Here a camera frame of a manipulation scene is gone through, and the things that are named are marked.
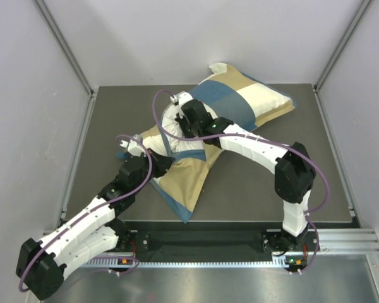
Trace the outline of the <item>white pillow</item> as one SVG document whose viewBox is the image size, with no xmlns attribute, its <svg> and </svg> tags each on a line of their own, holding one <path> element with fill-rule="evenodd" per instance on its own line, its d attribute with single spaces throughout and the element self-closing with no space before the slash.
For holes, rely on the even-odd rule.
<svg viewBox="0 0 379 303">
<path fill-rule="evenodd" d="M 176 114 L 178 113 L 178 106 L 169 105 L 162 114 L 161 125 L 168 132 L 174 136 L 183 137 L 183 132 L 179 123 L 175 121 Z M 169 152 L 179 153 L 190 150 L 205 150 L 202 141 L 183 141 L 172 138 L 164 132 L 159 131 L 158 126 L 150 128 L 141 134 L 143 144 L 158 153 L 159 155 L 167 156 Z"/>
</svg>

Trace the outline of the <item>checkered blue beige white pillowcase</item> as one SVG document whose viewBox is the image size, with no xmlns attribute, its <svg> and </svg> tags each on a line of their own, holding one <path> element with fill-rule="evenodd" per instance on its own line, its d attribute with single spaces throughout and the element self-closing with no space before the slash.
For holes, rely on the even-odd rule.
<svg viewBox="0 0 379 303">
<path fill-rule="evenodd" d="M 288 95 L 257 81 L 234 66 L 218 62 L 209 66 L 212 75 L 188 93 L 204 103 L 212 117 L 225 117 L 253 132 L 266 122 L 296 107 Z M 193 215 L 207 175 L 222 153 L 206 145 L 205 150 L 168 153 L 175 161 L 167 173 L 151 180 L 165 202 L 186 223 Z"/>
</svg>

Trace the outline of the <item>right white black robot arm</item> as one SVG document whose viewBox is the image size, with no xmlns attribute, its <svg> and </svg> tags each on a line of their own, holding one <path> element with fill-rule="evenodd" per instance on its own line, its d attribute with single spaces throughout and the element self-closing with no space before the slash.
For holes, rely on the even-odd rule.
<svg viewBox="0 0 379 303">
<path fill-rule="evenodd" d="M 308 202 L 316 177 L 306 148 L 265 140 L 225 117 L 212 117 L 197 99 L 174 103 L 175 120 L 187 138 L 199 137 L 208 145 L 242 155 L 274 175 L 274 190 L 283 201 L 284 219 L 279 236 L 265 242 L 266 249 L 278 254 L 293 251 L 306 240 Z"/>
</svg>

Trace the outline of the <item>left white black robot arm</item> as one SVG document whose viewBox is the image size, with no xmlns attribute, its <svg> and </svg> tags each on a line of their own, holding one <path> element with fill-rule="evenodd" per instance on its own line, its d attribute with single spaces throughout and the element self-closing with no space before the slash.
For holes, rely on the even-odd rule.
<svg viewBox="0 0 379 303">
<path fill-rule="evenodd" d="M 131 236 L 119 215 L 135 202 L 137 193 L 151 179 L 162 177 L 173 162 L 173 157 L 151 149 L 128 155 L 115 178 L 79 214 L 37 241 L 26 240 L 15 270 L 20 291 L 31 291 L 38 300 L 46 300 L 81 265 L 108 250 L 126 249 Z"/>
</svg>

